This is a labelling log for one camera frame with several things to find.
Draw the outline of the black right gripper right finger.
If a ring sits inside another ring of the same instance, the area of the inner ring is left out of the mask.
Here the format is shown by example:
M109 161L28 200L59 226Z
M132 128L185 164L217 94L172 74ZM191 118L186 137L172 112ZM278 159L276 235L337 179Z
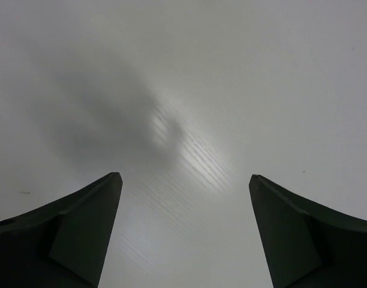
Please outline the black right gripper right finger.
M261 175L249 192L274 287L367 287L367 221Z

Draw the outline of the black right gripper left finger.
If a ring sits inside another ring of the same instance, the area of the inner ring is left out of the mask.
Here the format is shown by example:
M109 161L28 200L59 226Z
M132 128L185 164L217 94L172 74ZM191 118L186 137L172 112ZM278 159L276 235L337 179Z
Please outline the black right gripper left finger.
M112 172L0 221L0 287L98 287L122 185Z

